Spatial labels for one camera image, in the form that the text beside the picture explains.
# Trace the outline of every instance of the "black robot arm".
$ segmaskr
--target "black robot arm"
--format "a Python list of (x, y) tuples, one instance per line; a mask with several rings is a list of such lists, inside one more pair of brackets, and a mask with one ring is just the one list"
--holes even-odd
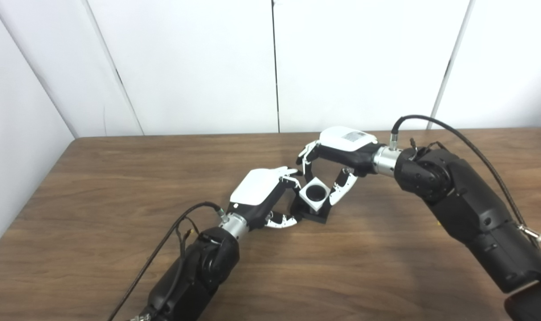
[(444, 149), (404, 150), (395, 180), (426, 203), (447, 233), (462, 242), (504, 293), (515, 321), (541, 321), (541, 252), (504, 202), (464, 160)]

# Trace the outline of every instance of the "label sticker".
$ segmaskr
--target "label sticker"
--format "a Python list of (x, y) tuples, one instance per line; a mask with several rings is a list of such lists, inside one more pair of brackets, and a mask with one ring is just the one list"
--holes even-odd
[(367, 134), (365, 132), (349, 132), (348, 134), (342, 136), (342, 138), (344, 138), (344, 140), (349, 140), (350, 142), (355, 142), (366, 135)]

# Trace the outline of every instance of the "black cable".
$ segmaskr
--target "black cable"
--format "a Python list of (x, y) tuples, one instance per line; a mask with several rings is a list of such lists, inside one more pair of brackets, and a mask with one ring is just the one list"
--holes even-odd
[(192, 207), (189, 207), (189, 209), (187, 209), (187, 211), (183, 212), (183, 214), (181, 214), (181, 216), (179, 216), (177, 218), (177, 220), (175, 222), (173, 222), (173, 225), (169, 228), (167, 234), (165, 234), (165, 236), (160, 241), (158, 246), (156, 246), (154, 252), (152, 252), (152, 255), (150, 256), (150, 258), (148, 258), (148, 260), (145, 262), (144, 266), (142, 266), (142, 269), (140, 270), (140, 272), (138, 272), (136, 278), (134, 279), (134, 281), (132, 282), (130, 287), (128, 287), (128, 290), (126, 291), (126, 293), (124, 294), (122, 299), (120, 299), (120, 302), (118, 302), (118, 304), (116, 305), (116, 307), (114, 308), (112, 313), (110, 313), (110, 317), (108, 317), (108, 321), (114, 320), (114, 317), (116, 316), (118, 311), (120, 311), (120, 309), (122, 308), (122, 305), (124, 305), (126, 300), (128, 300), (128, 297), (130, 296), (130, 294), (132, 294), (132, 291), (134, 291), (134, 288), (136, 288), (136, 285), (138, 284), (138, 282), (140, 282), (140, 279), (142, 278), (142, 276), (144, 276), (144, 273), (146, 272), (146, 270), (148, 269), (150, 264), (152, 264), (152, 261), (157, 256), (158, 252), (162, 249), (165, 242), (167, 242), (167, 239), (169, 238), (169, 236), (171, 236), (173, 231), (177, 229), (177, 227), (179, 226), (179, 223), (181, 223), (181, 221), (183, 221), (183, 219), (185, 219), (185, 217), (187, 217), (187, 215), (189, 213), (191, 213), (194, 210), (198, 209), (199, 207), (203, 207), (203, 206), (212, 207), (216, 212), (222, 210), (222, 208), (219, 205), (216, 205), (215, 203), (202, 202), (202, 203), (199, 203), (199, 204), (195, 204)]
[[(432, 117), (424, 116), (424, 115), (408, 115), (408, 116), (403, 116), (399, 118), (397, 122), (395, 122), (395, 124), (393, 125), (393, 128), (391, 129), (391, 134), (397, 135), (399, 133), (399, 126), (401, 126), (401, 123), (405, 122), (405, 120), (407, 119), (428, 120), (430, 122), (433, 122), (445, 128), (446, 130), (452, 132), (455, 136), (460, 138), (460, 140), (462, 140), (480, 158), (480, 160), (483, 161), (483, 163), (486, 165), (488, 170), (490, 170), (490, 173), (492, 173), (492, 176), (494, 177), (498, 185), (500, 185), (500, 189), (502, 189), (502, 193), (504, 193), (504, 196), (506, 197), (506, 200), (508, 201), (510, 208), (512, 209), (516, 219), (518, 220), (518, 223), (522, 224), (523, 226), (526, 226), (524, 218), (522, 217), (522, 214), (520, 213), (520, 211), (518, 210), (518, 207), (516, 206), (514, 200), (512, 199), (512, 196), (510, 195), (508, 188), (504, 184), (504, 181), (502, 181), (502, 179), (500, 178), (500, 174), (498, 174), (498, 172), (492, 166), (492, 163), (483, 155), (482, 152), (480, 152), (478, 148), (476, 148), (476, 146), (470, 140), (468, 140), (468, 138), (466, 138), (458, 130), (452, 128), (448, 124), (445, 124), (444, 122), (440, 120), (437, 120)], [(538, 241), (531, 236), (529, 236), (529, 239), (530, 239), (530, 242), (532, 242), (533, 246), (537, 248), (537, 250), (539, 250), (539, 252), (541, 253), (541, 248), (540, 248), (540, 245), (538, 244)]]

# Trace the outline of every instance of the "black arm segment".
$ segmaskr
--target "black arm segment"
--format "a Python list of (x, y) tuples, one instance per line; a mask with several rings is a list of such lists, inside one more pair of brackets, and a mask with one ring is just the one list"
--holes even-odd
[(185, 250), (179, 282), (162, 311), (157, 311), (157, 307), (169, 293), (181, 258), (154, 286), (148, 297), (148, 306), (140, 315), (155, 316), (152, 321), (197, 320), (238, 260), (238, 241), (233, 235), (220, 227), (203, 231)]
[(541, 321), (541, 253), (519, 231), (504, 202), (464, 160), (446, 150), (395, 166), (399, 186), (420, 196), (447, 233), (462, 242), (504, 293), (515, 321)]

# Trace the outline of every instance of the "wall seam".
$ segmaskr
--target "wall seam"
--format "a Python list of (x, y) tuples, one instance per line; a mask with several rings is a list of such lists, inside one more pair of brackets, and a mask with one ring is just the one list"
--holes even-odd
[(5, 19), (3, 18), (3, 16), (1, 15), (0, 13), (0, 21), (1, 23), (3, 24), (3, 26), (5, 27), (5, 30), (7, 31), (7, 33), (9, 34), (9, 36), (11, 37), (11, 40), (13, 40), (13, 43), (15, 43), (15, 46), (17, 47), (17, 49), (19, 50), (21, 56), (23, 57), (23, 59), (25, 60), (25, 62), (27, 63), (27, 65), (29, 66), (29, 68), (31, 69), (31, 71), (33, 72), (33, 74), (35, 75), (35, 77), (37, 78), (37, 81), (39, 82), (39, 84), (41, 84), (41, 87), (43, 88), (43, 90), (45, 91), (45, 94), (47, 94), (47, 97), (49, 98), (49, 100), (51, 101), (51, 103), (53, 104), (53, 106), (55, 107), (55, 110), (57, 110), (59, 116), (61, 117), (62, 121), (65, 123), (65, 125), (67, 126), (68, 130), (70, 131), (71, 135), (75, 138), (75, 140), (78, 138), (78, 133), (77, 131), (74, 129), (74, 126), (63, 116), (63, 113), (61, 111), (61, 109), (58, 107), (58, 104), (55, 102), (55, 99), (53, 98), (53, 96), (51, 95), (50, 93), (50, 90), (48, 90), (48, 85), (47, 83), (45, 82), (45, 80), (41, 77), (41, 75), (38, 73), (37, 71), (37, 68), (33, 66), (33, 64), (31, 63), (31, 61), (28, 59), (27, 55), (25, 54), (25, 52), (23, 51), (23, 48), (20, 46), (19, 42), (16, 40), (16, 37), (15, 35), (13, 34), (13, 32), (10, 30), (10, 28), (8, 27), (7, 25), (7, 22), (5, 21)]
[[(437, 115), (437, 111), (439, 110), (441, 99), (443, 98), (443, 94), (447, 87), (448, 79), (451, 75), (451, 71), (456, 60), (456, 55), (459, 52), (460, 44), (463, 41), (464, 32), (467, 29), (468, 21), (471, 18), (472, 8), (475, 6), (475, 3), (476, 3), (476, 0), (469, 0), (468, 2), (467, 10), (464, 13), (463, 21), (460, 24), (459, 34), (456, 36), (455, 45), (452, 47), (451, 57), (449, 58), (449, 61), (447, 63), (447, 69), (445, 69), (445, 73), (443, 75), (443, 81), (441, 82), (441, 86), (439, 87), (439, 92), (437, 93), (437, 97), (435, 98), (435, 103), (433, 104), (433, 110), (431, 110), (432, 118), (435, 118), (435, 116)], [(432, 126), (433, 126), (433, 123), (428, 122), (427, 129), (431, 129)]]
[(124, 83), (122, 82), (120, 73), (118, 73), (118, 69), (116, 68), (116, 63), (114, 62), (114, 59), (112, 58), (110, 49), (108, 48), (108, 45), (106, 44), (106, 40), (104, 39), (104, 35), (102, 35), (102, 31), (100, 29), (100, 26), (98, 25), (98, 21), (96, 21), (96, 16), (94, 16), (94, 12), (90, 6), (90, 3), (88, 2), (88, 0), (81, 0), (81, 2), (82, 2), (82, 5), (86, 9), (86, 12), (89, 16), (90, 23), (93, 26), (93, 29), (97, 35), (98, 41), (101, 43), (102, 49), (104, 50), (108, 64), (110, 65), (114, 78), (116, 79), (116, 84), (120, 87), (120, 91), (122, 92), (122, 96), (124, 96), (124, 100), (126, 100), (126, 103), (128, 104), (128, 106), (130, 106), (130, 111), (132, 112), (132, 115), (136, 119), (136, 123), (138, 124), (138, 127), (140, 128), (140, 132), (142, 133), (143, 136), (145, 136), (146, 134), (144, 133), (144, 129), (142, 128), (142, 124), (140, 123), (140, 118), (138, 118), (138, 114), (136, 114), (136, 109), (134, 109), (134, 104), (132, 104), (132, 100), (130, 99), (128, 92), (126, 91), (126, 87), (124, 87)]

